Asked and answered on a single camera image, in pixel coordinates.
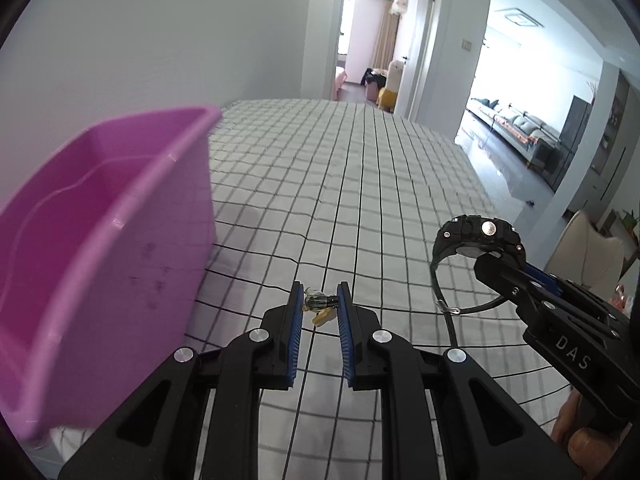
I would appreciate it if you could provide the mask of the person's right hand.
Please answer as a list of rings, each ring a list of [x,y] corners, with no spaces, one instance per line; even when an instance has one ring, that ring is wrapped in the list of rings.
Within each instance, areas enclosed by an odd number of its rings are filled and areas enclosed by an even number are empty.
[[[585,479],[593,479],[611,460],[631,432],[629,425],[616,439],[608,439],[590,428],[578,428],[577,416],[582,395],[575,389],[559,410],[551,439],[566,451],[570,459],[582,470]]]

